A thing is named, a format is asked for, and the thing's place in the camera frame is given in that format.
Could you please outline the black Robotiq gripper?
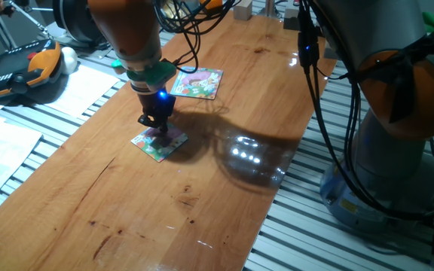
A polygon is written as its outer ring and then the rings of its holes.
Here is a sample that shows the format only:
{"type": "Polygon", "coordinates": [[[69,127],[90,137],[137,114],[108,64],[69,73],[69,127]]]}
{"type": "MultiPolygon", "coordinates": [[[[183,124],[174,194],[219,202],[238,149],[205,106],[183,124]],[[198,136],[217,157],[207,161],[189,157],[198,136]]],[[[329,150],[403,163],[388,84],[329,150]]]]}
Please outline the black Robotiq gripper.
{"type": "Polygon", "coordinates": [[[153,93],[138,93],[142,104],[143,114],[138,122],[144,126],[168,132],[168,117],[173,113],[176,97],[170,95],[165,89],[153,93]]]}

